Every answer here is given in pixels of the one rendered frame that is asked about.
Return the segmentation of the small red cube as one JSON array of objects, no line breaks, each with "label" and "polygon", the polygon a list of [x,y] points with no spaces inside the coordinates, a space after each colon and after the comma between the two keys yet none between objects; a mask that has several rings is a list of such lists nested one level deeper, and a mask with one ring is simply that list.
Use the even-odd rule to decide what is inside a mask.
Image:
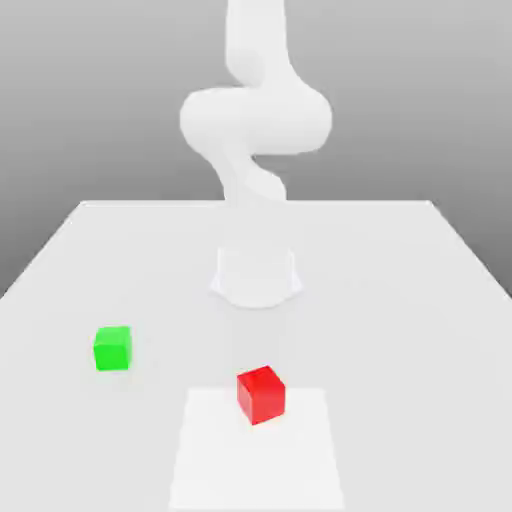
[{"label": "small red cube", "polygon": [[251,425],[284,414],[286,387],[270,366],[239,374],[236,384],[237,401]]}]

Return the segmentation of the small green cube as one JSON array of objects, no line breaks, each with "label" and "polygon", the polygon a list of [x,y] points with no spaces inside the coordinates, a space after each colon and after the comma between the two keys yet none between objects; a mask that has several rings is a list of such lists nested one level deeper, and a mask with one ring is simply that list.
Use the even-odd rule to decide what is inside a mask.
[{"label": "small green cube", "polygon": [[106,326],[97,330],[93,353],[98,371],[128,370],[132,361],[132,334],[129,326]]}]

